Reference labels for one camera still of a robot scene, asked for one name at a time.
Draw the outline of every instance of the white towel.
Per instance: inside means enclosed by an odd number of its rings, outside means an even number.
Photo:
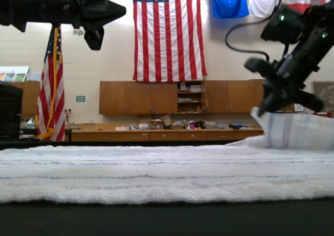
[[[248,138],[232,146],[247,145],[257,148],[289,150],[334,150],[334,119],[311,114],[265,113],[258,117],[253,108],[252,117],[263,128],[265,135]]]
[[[0,151],[0,203],[252,202],[334,197],[334,154],[227,146]]]

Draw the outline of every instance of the cable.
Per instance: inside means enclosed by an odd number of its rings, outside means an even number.
[[[235,48],[233,46],[231,46],[228,42],[228,37],[229,35],[232,33],[232,31],[240,28],[240,27],[243,27],[243,26],[252,26],[252,25],[258,25],[260,23],[263,23],[263,22],[266,22],[267,20],[269,20],[273,15],[274,13],[278,10],[278,8],[280,7],[282,3],[282,0],[278,0],[278,4],[277,6],[275,6],[274,10],[272,11],[271,15],[261,21],[257,21],[257,22],[251,22],[251,23],[241,23],[239,25],[236,25],[234,27],[232,27],[226,34],[225,36],[225,44],[227,45],[228,48],[234,50],[234,51],[237,51],[237,52],[244,52],[244,53],[258,53],[258,54],[262,54],[266,57],[266,61],[269,62],[270,61],[270,57],[268,55],[268,53],[266,52],[263,52],[263,51],[254,51],[254,50],[242,50],[242,49],[238,49],[238,48]]]
[[[285,44],[284,45],[284,52],[283,52],[282,58],[284,58],[284,56],[288,53],[288,51],[289,51],[289,44]]]

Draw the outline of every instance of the green sign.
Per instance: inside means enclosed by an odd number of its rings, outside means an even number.
[[[85,103],[85,101],[86,101],[86,96],[77,96],[77,102]]]

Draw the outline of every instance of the folded towel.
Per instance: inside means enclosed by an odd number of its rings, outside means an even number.
[[[310,114],[282,113],[265,113],[259,117],[258,108],[253,108],[251,115],[263,128],[265,135],[231,145],[289,150],[334,150],[334,119]]]

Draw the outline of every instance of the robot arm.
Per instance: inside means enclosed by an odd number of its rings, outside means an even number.
[[[288,104],[299,103],[315,112],[324,108],[313,94],[302,91],[304,81],[334,45],[334,1],[322,6],[311,6],[301,14],[281,6],[271,17],[261,38],[285,45],[298,44],[281,61],[268,63],[251,58],[245,67],[260,73],[266,80],[259,116],[274,112]]]
[[[103,26],[126,14],[126,8],[108,0],[0,0],[0,24],[25,32],[27,22],[83,26],[92,50],[100,50]]]

